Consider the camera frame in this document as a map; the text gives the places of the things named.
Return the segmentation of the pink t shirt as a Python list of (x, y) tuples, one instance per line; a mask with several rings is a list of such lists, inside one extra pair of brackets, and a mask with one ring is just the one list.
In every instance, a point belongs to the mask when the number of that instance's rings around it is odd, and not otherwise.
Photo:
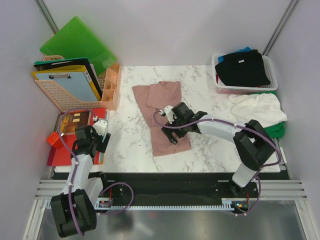
[(190, 150), (188, 136), (180, 138), (177, 144), (169, 141), (162, 127), (154, 120), (154, 113), (167, 106), (176, 106), (181, 102), (182, 90), (179, 81), (160, 81), (157, 84), (136, 85), (132, 87), (136, 103), (144, 117), (151, 137), (152, 153), (155, 157), (176, 154)]

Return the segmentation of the white t shirt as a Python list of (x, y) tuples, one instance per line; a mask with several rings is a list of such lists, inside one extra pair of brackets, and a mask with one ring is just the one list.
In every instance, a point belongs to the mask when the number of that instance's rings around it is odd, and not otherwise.
[(273, 93), (230, 95), (228, 109), (239, 122), (258, 121), (267, 128), (288, 120)]

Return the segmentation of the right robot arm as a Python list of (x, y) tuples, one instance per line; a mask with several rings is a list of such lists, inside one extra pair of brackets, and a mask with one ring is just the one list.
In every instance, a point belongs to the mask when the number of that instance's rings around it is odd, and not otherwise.
[(233, 143), (240, 158), (240, 165), (232, 176), (229, 191), (235, 197), (242, 196), (247, 191), (247, 184), (264, 167), (266, 161), (276, 151), (276, 146), (262, 125), (256, 120), (247, 123), (230, 122), (215, 118), (204, 111), (193, 112), (180, 102), (176, 106), (166, 106), (158, 113), (167, 118), (161, 131), (169, 142), (176, 145), (177, 138), (183, 138), (187, 133), (197, 133), (215, 136)]

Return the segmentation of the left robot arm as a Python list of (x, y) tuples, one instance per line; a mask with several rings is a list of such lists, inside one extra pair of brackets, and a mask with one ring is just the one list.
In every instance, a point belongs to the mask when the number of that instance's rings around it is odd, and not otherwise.
[(83, 236), (97, 226), (94, 208), (98, 196), (104, 197), (110, 191), (102, 174), (89, 177), (96, 154), (106, 151), (111, 134), (108, 124), (102, 119), (90, 125), (75, 129), (76, 141), (72, 145), (71, 169), (67, 183), (59, 195), (53, 196), (50, 206), (54, 223), (61, 238), (73, 235)]

